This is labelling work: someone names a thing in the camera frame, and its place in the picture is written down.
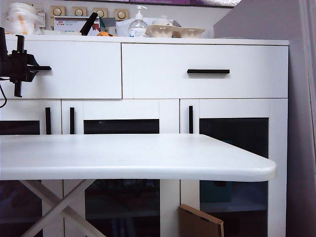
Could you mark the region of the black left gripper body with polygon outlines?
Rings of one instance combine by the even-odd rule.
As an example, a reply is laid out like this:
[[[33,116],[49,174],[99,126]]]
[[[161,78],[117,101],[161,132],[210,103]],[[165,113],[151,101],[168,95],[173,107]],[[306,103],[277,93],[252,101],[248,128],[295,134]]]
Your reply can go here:
[[[14,96],[22,97],[21,89],[22,82],[32,82],[34,73],[28,68],[28,57],[27,51],[24,49],[24,36],[17,36],[17,49],[13,50],[8,56],[10,67],[9,67],[9,81],[14,84]]]

